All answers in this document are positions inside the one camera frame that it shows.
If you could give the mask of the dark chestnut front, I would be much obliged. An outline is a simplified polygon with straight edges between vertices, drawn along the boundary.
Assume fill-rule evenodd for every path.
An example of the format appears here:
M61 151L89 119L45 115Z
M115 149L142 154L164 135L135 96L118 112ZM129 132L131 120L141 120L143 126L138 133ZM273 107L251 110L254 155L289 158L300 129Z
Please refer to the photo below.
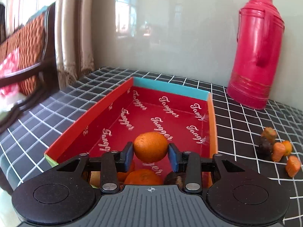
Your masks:
M171 171L164 179L164 185L177 185L180 189L184 187L186 174Z

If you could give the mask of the small tan walnut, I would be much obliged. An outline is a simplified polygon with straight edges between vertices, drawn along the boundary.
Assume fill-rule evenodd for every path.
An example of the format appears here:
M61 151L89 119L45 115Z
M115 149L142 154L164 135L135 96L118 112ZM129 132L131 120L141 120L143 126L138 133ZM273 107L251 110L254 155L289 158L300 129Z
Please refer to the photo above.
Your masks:
M94 187L99 188L101 181L101 172L100 171L92 171L90 174L90 184Z

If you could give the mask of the large orange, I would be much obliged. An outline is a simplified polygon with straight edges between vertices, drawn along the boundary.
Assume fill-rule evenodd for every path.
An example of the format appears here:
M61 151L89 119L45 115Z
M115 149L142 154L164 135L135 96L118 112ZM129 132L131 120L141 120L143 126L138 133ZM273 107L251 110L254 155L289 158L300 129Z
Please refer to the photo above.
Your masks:
M163 185L163 180L152 170L140 169L129 173L124 184L159 186Z

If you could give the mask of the colourful cardboard box tray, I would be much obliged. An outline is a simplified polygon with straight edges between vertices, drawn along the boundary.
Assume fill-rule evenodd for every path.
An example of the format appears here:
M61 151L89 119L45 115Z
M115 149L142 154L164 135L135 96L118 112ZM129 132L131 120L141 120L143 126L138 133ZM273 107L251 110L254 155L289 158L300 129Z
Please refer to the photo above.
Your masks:
M146 132L163 134L183 151L211 160L218 151L215 112L208 91L133 77L86 111L45 152L61 172L75 173L90 183L92 171L101 172L101 156L121 151ZM140 161L135 170L154 171L163 180L172 171L168 151L153 163ZM211 167L202 166L202 189L212 185Z

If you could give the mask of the black white grid tablecloth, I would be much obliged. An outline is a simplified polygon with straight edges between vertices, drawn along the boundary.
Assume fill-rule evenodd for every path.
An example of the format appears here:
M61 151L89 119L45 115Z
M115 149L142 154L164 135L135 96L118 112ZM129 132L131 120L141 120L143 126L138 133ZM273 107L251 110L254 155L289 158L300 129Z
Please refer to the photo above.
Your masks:
M287 157L258 154L262 131L289 141L302 159L302 111L270 100L263 110L234 101L225 87L154 72L105 67L26 111L1 134L1 170L12 188L80 153L121 150L158 132L179 150L219 152L284 186L285 226L302 226L302 172L290 177Z

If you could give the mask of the greenish carrot top chunk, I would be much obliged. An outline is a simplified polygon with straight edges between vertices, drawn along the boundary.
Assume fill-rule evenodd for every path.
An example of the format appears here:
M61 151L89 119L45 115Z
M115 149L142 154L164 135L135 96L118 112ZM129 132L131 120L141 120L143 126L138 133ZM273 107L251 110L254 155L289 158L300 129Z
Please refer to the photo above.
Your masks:
M261 133L261 137L264 137L271 144L276 143L277 133L272 127L265 127L263 132Z

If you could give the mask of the carrot chunk middle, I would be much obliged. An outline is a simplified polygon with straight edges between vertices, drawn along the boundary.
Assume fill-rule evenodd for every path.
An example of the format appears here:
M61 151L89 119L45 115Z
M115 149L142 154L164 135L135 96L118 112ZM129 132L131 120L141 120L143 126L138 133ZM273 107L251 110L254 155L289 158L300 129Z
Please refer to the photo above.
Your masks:
M284 156L285 152L286 152L285 146L280 142L276 142L273 145L273 153L271 155L272 161L279 162L281 158Z

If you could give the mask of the small orange back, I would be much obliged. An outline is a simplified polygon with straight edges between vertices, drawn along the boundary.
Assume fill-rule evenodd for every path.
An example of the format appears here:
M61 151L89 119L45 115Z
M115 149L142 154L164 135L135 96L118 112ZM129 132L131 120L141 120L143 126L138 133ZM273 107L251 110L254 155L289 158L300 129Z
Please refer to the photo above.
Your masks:
M284 156L289 156L289 155L291 155L293 147L292 147L292 144L290 143L290 141L284 140L284 141L282 142L282 144L283 144L284 147L285 147Z

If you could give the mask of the carrot chunk right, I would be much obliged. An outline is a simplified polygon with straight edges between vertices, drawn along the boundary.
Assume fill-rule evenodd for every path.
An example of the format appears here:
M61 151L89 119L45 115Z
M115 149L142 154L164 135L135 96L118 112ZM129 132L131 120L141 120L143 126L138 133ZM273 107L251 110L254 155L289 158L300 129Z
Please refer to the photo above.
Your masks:
M301 163L299 159L294 155L289 156L286 164L286 172L288 176L293 178L300 169L301 169Z

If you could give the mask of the red thermos flask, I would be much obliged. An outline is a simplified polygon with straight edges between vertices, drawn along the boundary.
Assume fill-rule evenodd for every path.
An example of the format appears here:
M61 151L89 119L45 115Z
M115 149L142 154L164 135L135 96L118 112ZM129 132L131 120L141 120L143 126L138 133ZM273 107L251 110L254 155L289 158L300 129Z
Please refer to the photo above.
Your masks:
M273 0L249 0L239 10L237 50L227 93L252 109L269 99L281 51L284 21Z

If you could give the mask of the pink checkered plastic bag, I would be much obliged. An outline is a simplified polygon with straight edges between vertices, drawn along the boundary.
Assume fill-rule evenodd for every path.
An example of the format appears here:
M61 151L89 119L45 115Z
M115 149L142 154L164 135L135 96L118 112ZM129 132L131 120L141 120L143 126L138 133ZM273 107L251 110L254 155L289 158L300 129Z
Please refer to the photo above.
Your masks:
M5 77L10 73L14 73L19 69L20 53L19 48L13 50L6 59L1 63L1 77ZM5 98L9 95L15 95L19 91L18 84L11 84L5 87L1 87L1 98Z

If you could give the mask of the dark wooden sofa chair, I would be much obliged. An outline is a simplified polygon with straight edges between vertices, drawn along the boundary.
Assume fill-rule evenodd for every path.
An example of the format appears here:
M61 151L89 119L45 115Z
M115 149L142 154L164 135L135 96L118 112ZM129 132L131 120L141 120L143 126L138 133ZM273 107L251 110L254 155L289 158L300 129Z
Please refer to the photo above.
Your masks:
M55 3L52 3L1 43L1 63L16 48L20 53L18 71L1 77L1 87L19 86L15 95L1 98L1 132L59 89L54 23Z

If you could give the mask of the beige curtain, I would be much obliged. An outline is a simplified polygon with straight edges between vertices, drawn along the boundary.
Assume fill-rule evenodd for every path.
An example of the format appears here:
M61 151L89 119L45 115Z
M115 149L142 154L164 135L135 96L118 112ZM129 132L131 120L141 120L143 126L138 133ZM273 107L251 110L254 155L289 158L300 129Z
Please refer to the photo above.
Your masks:
M56 0L54 42L60 89L94 71L92 0Z

